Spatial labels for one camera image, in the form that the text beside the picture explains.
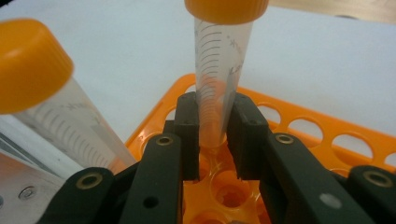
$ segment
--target orange cap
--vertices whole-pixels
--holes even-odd
[[[198,19],[233,25],[258,19],[268,0],[184,0],[187,10]]]
[[[41,22],[0,22],[0,114],[45,101],[71,77],[73,62]]]

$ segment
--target centrifuge tube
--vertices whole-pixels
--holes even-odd
[[[225,141],[252,23],[268,0],[185,0],[195,17],[195,71],[200,146]]]
[[[116,174],[135,163],[71,77],[71,59],[44,24],[5,21],[0,33],[0,114],[12,114],[82,167]]]

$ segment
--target white table surface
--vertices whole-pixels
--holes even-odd
[[[15,0],[0,21],[35,18],[125,141],[172,83],[194,72],[182,0]],[[240,85],[396,136],[396,26],[269,7],[255,21]]]

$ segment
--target black plastic part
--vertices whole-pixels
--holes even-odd
[[[0,2],[0,7],[5,6],[10,2],[12,2],[12,0],[4,0],[4,1]]]
[[[377,223],[396,223],[396,175],[374,166],[351,169],[346,189]]]
[[[165,125],[163,126],[163,133],[175,133],[175,121],[174,120],[166,120]]]
[[[171,133],[149,139],[120,223],[181,223],[181,143]]]
[[[227,128],[228,148],[239,178],[262,177],[262,146],[269,131],[268,122],[246,95],[237,93]]]
[[[298,138],[270,134],[268,146],[262,150],[273,168],[266,174],[273,176],[264,178],[260,192],[268,210],[276,211],[269,213],[274,224],[374,223]],[[268,196],[272,192],[284,195]],[[286,207],[279,208],[285,199]]]
[[[37,223],[107,223],[107,208],[116,200],[108,194],[113,183],[113,174],[105,168],[75,173],[55,194]]]
[[[337,173],[335,173],[333,171],[329,171],[329,172],[332,175],[332,177],[334,177],[334,179],[336,181],[338,181],[338,183],[340,183],[341,186],[343,186],[344,188],[346,187],[346,184],[347,184],[347,178],[346,177],[344,177],[342,175],[339,175],[339,174],[337,174]]]
[[[114,194],[125,192],[131,187],[139,164],[140,162],[137,162],[114,176],[115,183],[112,188]]]
[[[195,92],[188,92],[178,97],[174,130],[181,139],[183,180],[197,180],[199,179],[199,117]]]

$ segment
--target screw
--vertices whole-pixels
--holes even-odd
[[[367,181],[381,188],[393,187],[392,180],[386,175],[379,173],[378,171],[366,171],[363,173],[363,176]]]
[[[103,176],[97,172],[90,172],[82,177],[76,183],[78,189],[92,189],[98,186],[103,180]]]
[[[285,144],[285,145],[290,145],[290,144],[292,144],[294,142],[294,139],[292,137],[290,137],[290,136],[288,136],[286,134],[283,134],[283,133],[277,134],[275,136],[275,139],[276,139],[276,141],[278,141],[278,142],[280,142],[282,144]]]
[[[160,145],[162,147],[171,145],[173,143],[173,139],[167,136],[161,137],[157,139],[156,141],[157,145]]]
[[[26,201],[29,200],[33,197],[35,197],[35,194],[37,192],[37,189],[33,186],[29,186],[26,189],[23,189],[18,196],[21,200]]]

